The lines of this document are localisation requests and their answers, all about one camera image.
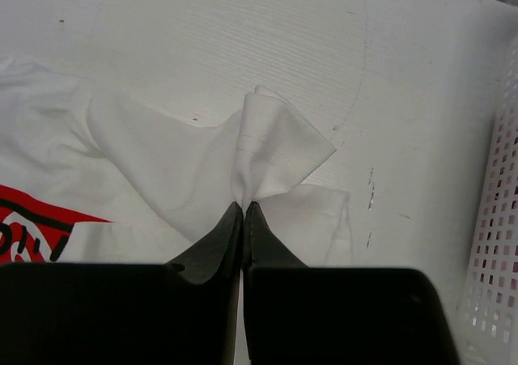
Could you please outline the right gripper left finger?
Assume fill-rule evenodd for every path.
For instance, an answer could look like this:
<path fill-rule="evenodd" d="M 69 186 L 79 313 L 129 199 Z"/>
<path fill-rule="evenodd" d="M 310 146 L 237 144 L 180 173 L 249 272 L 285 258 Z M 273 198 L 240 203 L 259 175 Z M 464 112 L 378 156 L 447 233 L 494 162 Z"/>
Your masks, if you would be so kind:
<path fill-rule="evenodd" d="M 242 224 L 242 209 L 233 202 L 211 231 L 165 266 L 192 286 L 220 279 L 232 282 L 240 270 Z"/>

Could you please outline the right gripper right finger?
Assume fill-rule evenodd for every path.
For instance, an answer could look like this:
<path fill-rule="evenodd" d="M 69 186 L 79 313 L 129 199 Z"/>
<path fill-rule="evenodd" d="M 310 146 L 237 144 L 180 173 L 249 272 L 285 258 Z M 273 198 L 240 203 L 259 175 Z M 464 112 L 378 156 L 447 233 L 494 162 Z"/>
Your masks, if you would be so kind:
<path fill-rule="evenodd" d="M 244 218 L 243 268 L 307 268 L 271 231 L 261 205 L 252 202 Z"/>

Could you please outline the white Coca-Cola print t-shirt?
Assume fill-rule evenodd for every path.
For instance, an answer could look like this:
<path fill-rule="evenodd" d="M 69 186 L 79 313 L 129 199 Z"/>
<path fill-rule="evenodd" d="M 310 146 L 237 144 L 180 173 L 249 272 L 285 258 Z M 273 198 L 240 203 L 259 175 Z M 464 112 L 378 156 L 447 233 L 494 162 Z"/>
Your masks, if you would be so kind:
<path fill-rule="evenodd" d="M 333 145 L 256 87 L 215 127 L 20 57 L 1 60 L 1 259 L 164 263 L 258 203 L 310 266 L 351 261 L 347 192 L 308 183 Z"/>

